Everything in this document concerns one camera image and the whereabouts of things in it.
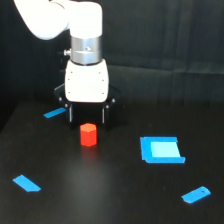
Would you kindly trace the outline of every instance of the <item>black surface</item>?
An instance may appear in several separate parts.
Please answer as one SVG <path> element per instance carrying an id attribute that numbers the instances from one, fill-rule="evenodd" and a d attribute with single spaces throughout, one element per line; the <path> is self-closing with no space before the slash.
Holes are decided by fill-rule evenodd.
<path id="1" fill-rule="evenodd" d="M 223 223 L 224 110 L 117 105 L 109 129 L 100 107 L 76 109 L 93 122 L 98 144 L 80 146 L 79 127 L 56 105 L 21 103 L 0 134 L 0 223 Z M 147 164 L 140 137 L 176 136 L 183 165 Z M 41 190 L 12 179 L 25 175 Z M 201 186 L 211 196 L 193 205 L 181 196 Z"/>

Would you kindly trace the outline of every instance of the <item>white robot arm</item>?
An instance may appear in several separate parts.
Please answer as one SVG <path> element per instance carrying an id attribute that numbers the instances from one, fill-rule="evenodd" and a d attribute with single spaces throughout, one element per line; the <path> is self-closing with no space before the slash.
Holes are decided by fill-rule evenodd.
<path id="1" fill-rule="evenodd" d="M 101 6 L 70 0 L 14 2 L 29 30 L 40 39 L 50 40 L 70 29 L 71 49 L 65 51 L 65 55 L 70 56 L 65 83 L 55 91 L 64 89 L 69 102 L 106 102 L 109 76 L 102 58 Z"/>

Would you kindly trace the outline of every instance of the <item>red block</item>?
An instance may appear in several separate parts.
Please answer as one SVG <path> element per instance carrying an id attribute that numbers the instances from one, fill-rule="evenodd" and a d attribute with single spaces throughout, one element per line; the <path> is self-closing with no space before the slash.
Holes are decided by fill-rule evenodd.
<path id="1" fill-rule="evenodd" d="M 96 145 L 97 143 L 96 125 L 89 123 L 81 125 L 80 139 L 81 139 L 81 145 L 84 146 Z"/>

